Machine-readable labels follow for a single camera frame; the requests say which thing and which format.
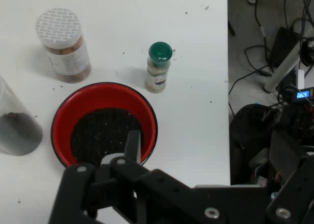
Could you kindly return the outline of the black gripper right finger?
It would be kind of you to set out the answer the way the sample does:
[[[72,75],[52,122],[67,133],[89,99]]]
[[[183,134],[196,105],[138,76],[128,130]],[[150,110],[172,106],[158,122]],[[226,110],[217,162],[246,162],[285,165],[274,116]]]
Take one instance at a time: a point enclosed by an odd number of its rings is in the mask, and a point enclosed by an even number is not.
[[[266,213],[273,224],[314,222],[314,156],[287,133],[274,130],[269,160],[284,184]]]

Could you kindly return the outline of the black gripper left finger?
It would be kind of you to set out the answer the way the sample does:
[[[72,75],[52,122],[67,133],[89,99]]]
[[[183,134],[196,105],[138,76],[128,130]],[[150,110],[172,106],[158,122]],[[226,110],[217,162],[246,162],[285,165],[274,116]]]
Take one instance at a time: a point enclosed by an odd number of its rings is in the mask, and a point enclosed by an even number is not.
[[[112,207],[130,224],[201,224],[200,197],[189,187],[138,163],[141,133],[128,134],[125,153],[95,169],[65,170],[49,222],[95,224],[98,210]]]

